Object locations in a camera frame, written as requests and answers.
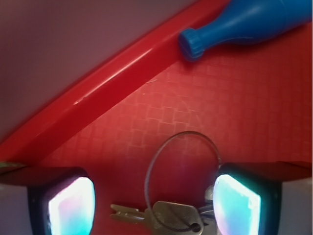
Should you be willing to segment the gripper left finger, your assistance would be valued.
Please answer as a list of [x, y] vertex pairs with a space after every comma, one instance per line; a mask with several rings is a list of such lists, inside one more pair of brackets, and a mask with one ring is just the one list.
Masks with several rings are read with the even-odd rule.
[[95, 189], [80, 167], [0, 169], [2, 235], [89, 235]]

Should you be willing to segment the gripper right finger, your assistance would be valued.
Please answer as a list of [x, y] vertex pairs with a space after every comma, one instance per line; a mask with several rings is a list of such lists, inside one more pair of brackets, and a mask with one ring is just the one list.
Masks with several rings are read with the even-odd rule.
[[312, 163], [225, 163], [213, 207], [223, 235], [311, 235]]

